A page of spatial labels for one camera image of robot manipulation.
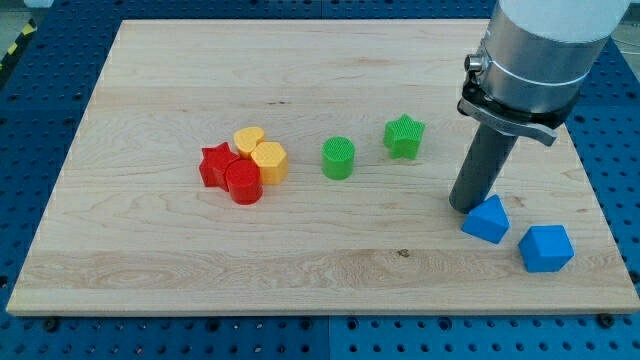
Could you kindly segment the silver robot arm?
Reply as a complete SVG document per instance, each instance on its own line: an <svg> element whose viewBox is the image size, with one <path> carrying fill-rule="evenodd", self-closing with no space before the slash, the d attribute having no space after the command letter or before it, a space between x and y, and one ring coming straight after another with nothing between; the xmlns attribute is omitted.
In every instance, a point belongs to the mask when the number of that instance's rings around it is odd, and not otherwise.
<svg viewBox="0 0 640 360"><path fill-rule="evenodd" d="M458 103L476 142L552 145L629 0L498 0Z"/></svg>

